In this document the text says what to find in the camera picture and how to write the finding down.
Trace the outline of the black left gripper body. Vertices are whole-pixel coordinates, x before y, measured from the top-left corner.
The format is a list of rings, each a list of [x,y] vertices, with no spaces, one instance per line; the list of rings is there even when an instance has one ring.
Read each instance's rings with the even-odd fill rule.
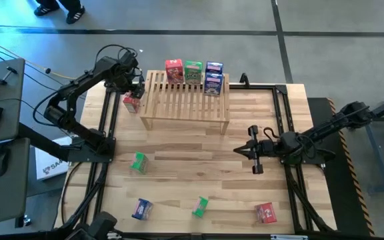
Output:
[[[140,99],[145,92],[145,79],[142,75],[139,76],[139,82],[136,84],[136,88],[132,91],[132,98]]]

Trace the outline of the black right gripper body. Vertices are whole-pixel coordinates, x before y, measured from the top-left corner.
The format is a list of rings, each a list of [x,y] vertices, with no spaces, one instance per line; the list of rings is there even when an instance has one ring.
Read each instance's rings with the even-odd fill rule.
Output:
[[[248,128],[248,134],[251,139],[247,142],[249,147],[249,152],[247,157],[250,160],[253,160],[252,172],[253,174],[263,174],[263,165],[260,162],[260,157],[276,157],[275,154],[275,142],[274,139],[278,139],[273,129],[270,127],[265,127],[263,129],[263,134],[267,139],[259,141],[257,139],[258,135],[258,126],[252,125]]]

